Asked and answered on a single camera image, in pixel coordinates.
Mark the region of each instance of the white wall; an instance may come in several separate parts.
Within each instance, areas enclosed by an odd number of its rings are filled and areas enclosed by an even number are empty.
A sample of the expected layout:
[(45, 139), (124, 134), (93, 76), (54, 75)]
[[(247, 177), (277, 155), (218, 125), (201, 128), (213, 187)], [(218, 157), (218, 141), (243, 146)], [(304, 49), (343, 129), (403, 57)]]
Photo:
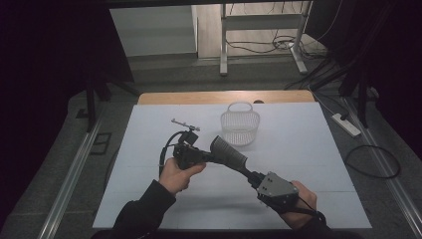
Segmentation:
[(110, 12), (127, 57), (197, 52), (195, 6)]

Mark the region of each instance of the white table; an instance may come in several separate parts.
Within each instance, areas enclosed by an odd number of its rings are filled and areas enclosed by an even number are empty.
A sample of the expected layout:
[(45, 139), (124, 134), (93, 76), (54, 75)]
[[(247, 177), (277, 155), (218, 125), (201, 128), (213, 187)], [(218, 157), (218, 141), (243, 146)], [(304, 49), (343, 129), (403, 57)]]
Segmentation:
[[(182, 126), (200, 126), (195, 146), (209, 150), (221, 134), (220, 115), (228, 105), (135, 106), (97, 214), (95, 228), (111, 228), (122, 206), (137, 200), (158, 178), (158, 159), (168, 138)], [(370, 228), (318, 103), (254, 105), (261, 115), (255, 141), (237, 148), (251, 171), (275, 172), (299, 180), (318, 197), (317, 209), (331, 228)], [(171, 156), (172, 148), (167, 151)], [(177, 195), (161, 229), (286, 229), (272, 209), (256, 198), (240, 173), (208, 163), (189, 189)]]

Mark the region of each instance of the black sleeve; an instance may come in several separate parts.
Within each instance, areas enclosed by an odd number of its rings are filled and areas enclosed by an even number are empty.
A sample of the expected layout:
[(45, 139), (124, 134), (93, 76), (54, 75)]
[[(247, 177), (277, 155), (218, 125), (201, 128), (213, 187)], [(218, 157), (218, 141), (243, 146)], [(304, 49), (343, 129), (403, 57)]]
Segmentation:
[(165, 187), (153, 180), (139, 200), (124, 205), (109, 238), (132, 239), (155, 231), (164, 213), (175, 201), (176, 198)]
[(363, 239), (359, 234), (349, 231), (333, 231), (318, 219), (313, 218), (304, 227), (296, 231), (296, 238), (301, 239)]

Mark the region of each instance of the dark background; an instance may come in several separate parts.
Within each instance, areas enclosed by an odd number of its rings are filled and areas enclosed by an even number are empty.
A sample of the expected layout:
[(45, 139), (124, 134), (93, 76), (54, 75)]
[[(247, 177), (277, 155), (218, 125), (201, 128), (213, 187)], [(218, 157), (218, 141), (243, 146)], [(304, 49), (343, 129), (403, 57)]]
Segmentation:
[[(355, 54), (380, 3), (344, 4), (339, 25), (321, 39), (335, 50), (338, 61), (345, 64)], [(335, 14), (337, 5), (329, 4), (331, 14), (324, 23), (308, 29), (316, 38)], [(369, 83), (380, 94), (378, 108), (419, 157), (421, 10), (421, 1), (399, 3), (365, 59), (370, 64)], [(312, 17), (310, 21), (322, 21)], [(48, 0), (0, 1), (0, 59), (3, 225), (61, 129), (69, 98), (84, 90), (87, 75), (103, 71), (124, 81), (132, 81), (132, 76), (107, 8), (70, 7)]]

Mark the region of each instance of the person's hand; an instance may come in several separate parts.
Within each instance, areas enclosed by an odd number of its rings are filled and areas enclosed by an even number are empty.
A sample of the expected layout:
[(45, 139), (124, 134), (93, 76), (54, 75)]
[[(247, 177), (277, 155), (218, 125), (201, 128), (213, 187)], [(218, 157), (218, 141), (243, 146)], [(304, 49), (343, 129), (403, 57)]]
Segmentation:
[(158, 182), (175, 196), (177, 192), (186, 189), (189, 186), (190, 177), (204, 170), (205, 166), (205, 162), (198, 163), (182, 170), (177, 165), (176, 158), (170, 157), (165, 162)]
[[(317, 210), (317, 196), (307, 189), (299, 181), (292, 181), (292, 184), (299, 190), (299, 197), (303, 199), (312, 209)], [(296, 204), (297, 207), (311, 210), (300, 199)], [(299, 230), (307, 224), (312, 217), (304, 213), (287, 212), (280, 215), (283, 220), (294, 230)]]

